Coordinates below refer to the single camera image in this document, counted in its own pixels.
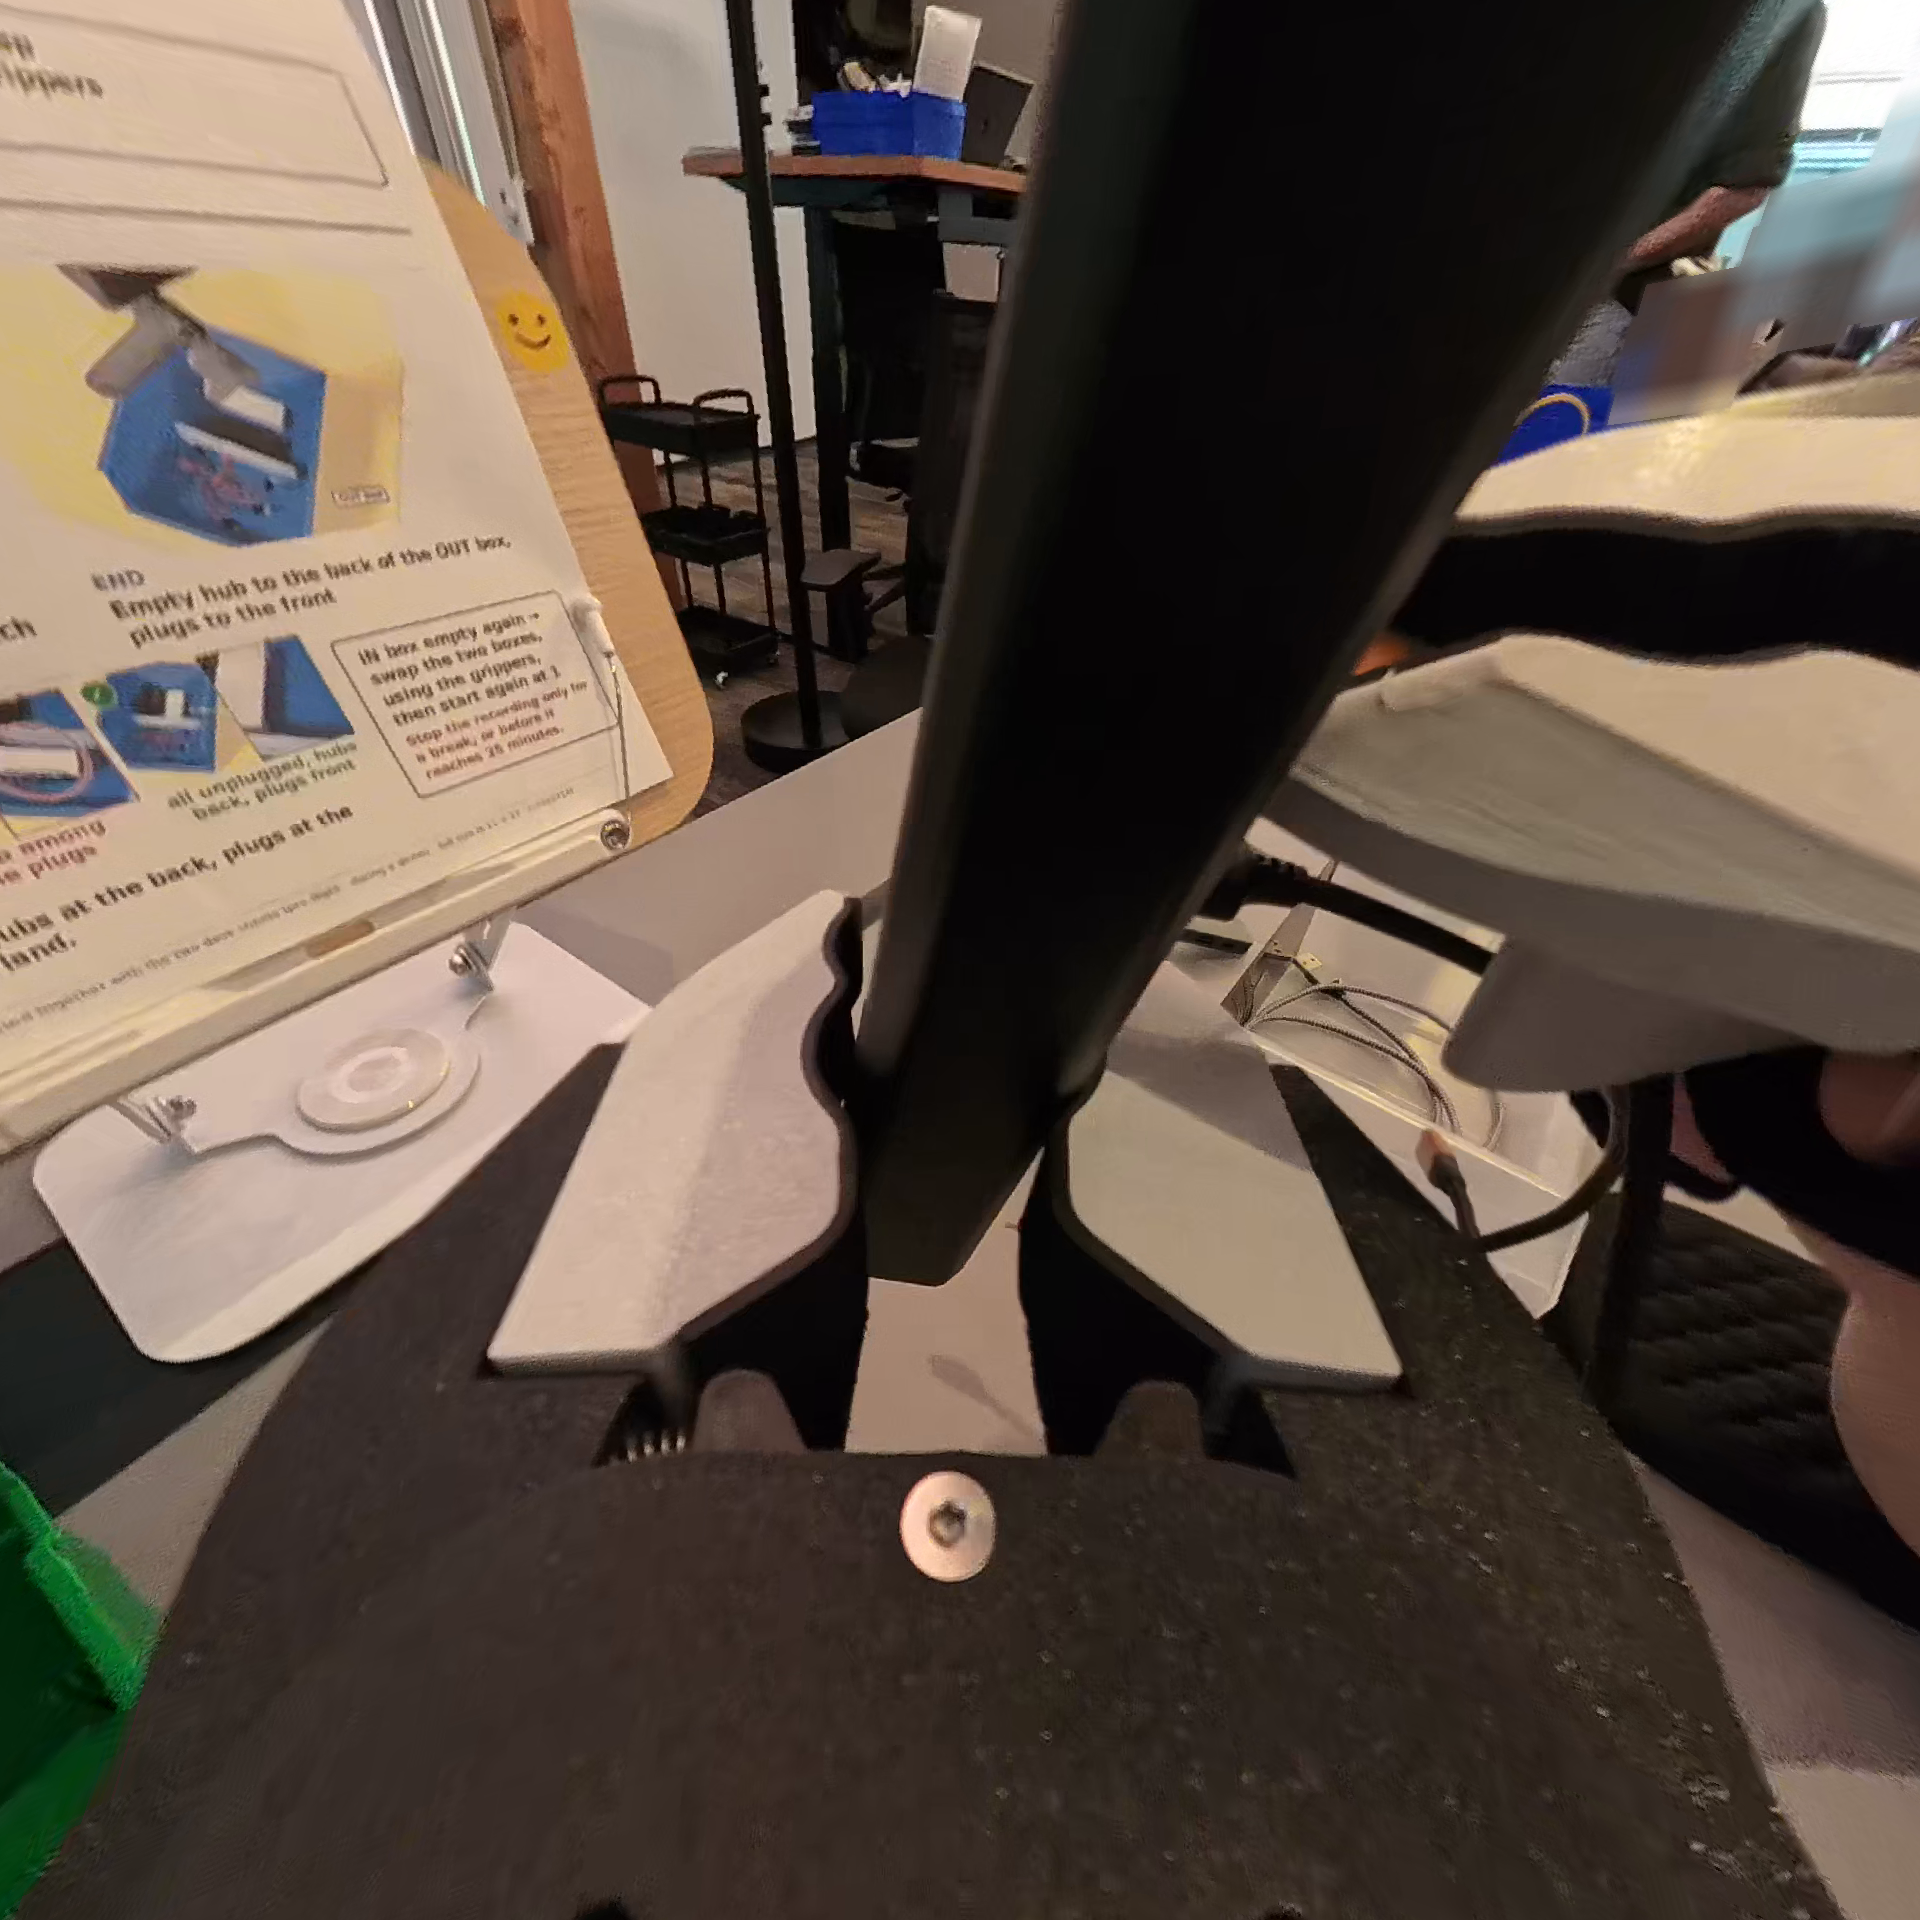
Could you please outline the wooden top desk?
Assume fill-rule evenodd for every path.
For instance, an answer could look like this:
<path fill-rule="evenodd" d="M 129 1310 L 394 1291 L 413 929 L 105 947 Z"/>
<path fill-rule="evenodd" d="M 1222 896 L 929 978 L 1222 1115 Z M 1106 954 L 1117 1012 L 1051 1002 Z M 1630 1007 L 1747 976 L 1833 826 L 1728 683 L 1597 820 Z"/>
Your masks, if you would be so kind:
<path fill-rule="evenodd" d="M 817 554 L 852 549 L 852 481 L 906 493 L 922 432 L 930 296 L 968 296 L 946 284 L 946 252 L 984 252 L 998 269 L 1025 177 L 938 156 L 771 154 L 771 162 L 780 168 L 788 156 L 827 177 L 821 196 L 830 202 L 827 213 L 802 213 L 797 186 L 777 188 L 777 215 L 797 213 L 802 232 L 802 398 L 812 407 L 817 473 L 802 542 Z M 683 172 L 738 188 L 738 151 L 691 148 Z M 827 651 L 821 596 L 812 642 Z"/>

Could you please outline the green plastic bin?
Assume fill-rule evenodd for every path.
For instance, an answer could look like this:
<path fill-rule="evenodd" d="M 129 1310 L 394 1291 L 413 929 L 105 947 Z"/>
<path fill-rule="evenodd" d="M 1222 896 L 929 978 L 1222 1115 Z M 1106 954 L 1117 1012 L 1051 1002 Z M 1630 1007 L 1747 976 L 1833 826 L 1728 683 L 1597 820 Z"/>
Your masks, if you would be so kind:
<path fill-rule="evenodd" d="M 3 1918 L 88 1810 L 156 1633 L 118 1563 L 3 1468 Z"/>

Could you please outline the white metal stand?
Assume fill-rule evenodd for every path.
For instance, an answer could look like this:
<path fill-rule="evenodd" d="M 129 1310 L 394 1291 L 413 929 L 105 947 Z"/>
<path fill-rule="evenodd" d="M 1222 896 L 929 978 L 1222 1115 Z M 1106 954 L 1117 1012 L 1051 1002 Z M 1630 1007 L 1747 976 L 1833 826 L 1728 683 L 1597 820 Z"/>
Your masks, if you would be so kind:
<path fill-rule="evenodd" d="M 229 1354 L 433 1212 L 646 1002 L 512 923 L 485 981 L 438 947 L 146 1087 L 179 1139 L 97 1107 L 50 1139 L 35 1198 L 130 1343 Z"/>

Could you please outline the blue storage bin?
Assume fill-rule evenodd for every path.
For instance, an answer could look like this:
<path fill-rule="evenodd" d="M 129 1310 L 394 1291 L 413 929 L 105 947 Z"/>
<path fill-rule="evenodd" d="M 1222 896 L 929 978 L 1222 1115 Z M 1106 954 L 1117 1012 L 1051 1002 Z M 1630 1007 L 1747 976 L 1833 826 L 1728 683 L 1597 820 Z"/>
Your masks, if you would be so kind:
<path fill-rule="evenodd" d="M 817 90 L 810 136 L 824 156 L 959 160 L 968 100 L 930 90 Z"/>

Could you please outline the wooden post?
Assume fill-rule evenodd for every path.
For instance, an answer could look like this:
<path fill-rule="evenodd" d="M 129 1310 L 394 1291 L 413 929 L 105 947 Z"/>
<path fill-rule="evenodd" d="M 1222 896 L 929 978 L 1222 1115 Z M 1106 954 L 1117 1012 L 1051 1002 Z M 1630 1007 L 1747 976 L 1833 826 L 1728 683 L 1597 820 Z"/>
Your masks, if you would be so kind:
<path fill-rule="evenodd" d="M 534 259 L 602 398 L 636 369 L 571 4 L 487 4 L 517 136 Z"/>

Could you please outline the person's right hand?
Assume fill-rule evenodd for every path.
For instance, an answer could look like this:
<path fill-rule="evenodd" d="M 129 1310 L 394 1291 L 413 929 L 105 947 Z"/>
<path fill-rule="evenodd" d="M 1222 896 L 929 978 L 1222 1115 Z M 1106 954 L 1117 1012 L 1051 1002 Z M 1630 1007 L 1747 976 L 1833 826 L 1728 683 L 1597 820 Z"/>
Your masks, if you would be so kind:
<path fill-rule="evenodd" d="M 1820 1111 L 1855 1159 L 1917 1173 L 1914 1053 L 1833 1053 Z M 1917 1274 L 1816 1226 L 1796 1233 L 1849 1296 L 1833 1385 L 1842 1447 L 1886 1525 L 1917 1552 Z"/>

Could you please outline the black utility cart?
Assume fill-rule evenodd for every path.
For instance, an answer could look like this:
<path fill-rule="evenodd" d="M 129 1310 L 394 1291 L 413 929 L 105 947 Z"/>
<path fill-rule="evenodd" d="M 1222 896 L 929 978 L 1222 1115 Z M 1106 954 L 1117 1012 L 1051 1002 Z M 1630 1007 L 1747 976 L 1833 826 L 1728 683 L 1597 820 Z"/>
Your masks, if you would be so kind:
<path fill-rule="evenodd" d="M 636 509 L 641 532 L 679 589 L 677 620 L 695 672 L 720 688 L 773 665 L 784 635 L 750 390 L 666 398 L 657 377 L 623 371 L 604 375 L 594 400 L 621 469 L 652 469 L 657 501 Z M 759 614 L 727 605 L 727 568 L 745 562 L 759 565 Z"/>

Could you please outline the dark grey usb hub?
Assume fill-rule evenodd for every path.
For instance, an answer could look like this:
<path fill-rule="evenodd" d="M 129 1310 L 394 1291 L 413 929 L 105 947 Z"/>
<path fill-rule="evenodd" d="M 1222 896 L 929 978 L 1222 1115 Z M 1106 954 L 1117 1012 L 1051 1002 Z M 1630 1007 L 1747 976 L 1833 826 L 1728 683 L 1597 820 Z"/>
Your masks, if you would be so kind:
<path fill-rule="evenodd" d="M 860 1024 L 946 1284 L 1785 4 L 1061 4 Z"/>

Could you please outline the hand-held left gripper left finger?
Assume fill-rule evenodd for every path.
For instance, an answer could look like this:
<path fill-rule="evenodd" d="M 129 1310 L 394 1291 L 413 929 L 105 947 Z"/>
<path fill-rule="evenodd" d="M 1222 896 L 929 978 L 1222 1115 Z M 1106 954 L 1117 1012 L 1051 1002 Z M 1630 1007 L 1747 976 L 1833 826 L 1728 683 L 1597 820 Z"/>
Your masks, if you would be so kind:
<path fill-rule="evenodd" d="M 868 1322 L 843 1084 L 861 903 L 817 890 L 646 1012 L 498 1322 L 506 1374 L 646 1378 L 673 1427 L 726 1372 L 780 1385 L 806 1444 L 852 1427 Z"/>

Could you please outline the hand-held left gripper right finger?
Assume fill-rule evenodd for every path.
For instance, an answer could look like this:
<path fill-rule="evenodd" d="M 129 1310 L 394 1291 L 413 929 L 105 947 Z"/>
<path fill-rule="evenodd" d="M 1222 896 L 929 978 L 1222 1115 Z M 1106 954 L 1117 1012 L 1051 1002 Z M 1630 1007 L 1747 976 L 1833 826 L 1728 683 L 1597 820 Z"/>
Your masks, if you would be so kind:
<path fill-rule="evenodd" d="M 1393 1391 L 1402 1354 L 1274 1077 L 1227 1034 L 1121 1034 L 1036 1173 L 1036 1391 L 1094 1444 L 1132 1386 L 1254 1444 L 1271 1386 Z"/>

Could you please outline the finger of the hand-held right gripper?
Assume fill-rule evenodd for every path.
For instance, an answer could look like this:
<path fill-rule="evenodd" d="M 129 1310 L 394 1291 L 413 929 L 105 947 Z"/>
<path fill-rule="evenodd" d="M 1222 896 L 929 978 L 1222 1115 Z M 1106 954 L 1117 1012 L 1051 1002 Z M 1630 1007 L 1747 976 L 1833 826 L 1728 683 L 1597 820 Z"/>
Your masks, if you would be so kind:
<path fill-rule="evenodd" d="M 1491 467 L 1391 633 L 1917 661 L 1917 385 L 1784 387 Z"/>
<path fill-rule="evenodd" d="M 1342 691 L 1288 828 L 1503 937 L 1448 1046 L 1480 1087 L 1917 1050 L 1914 668 L 1505 635 Z"/>

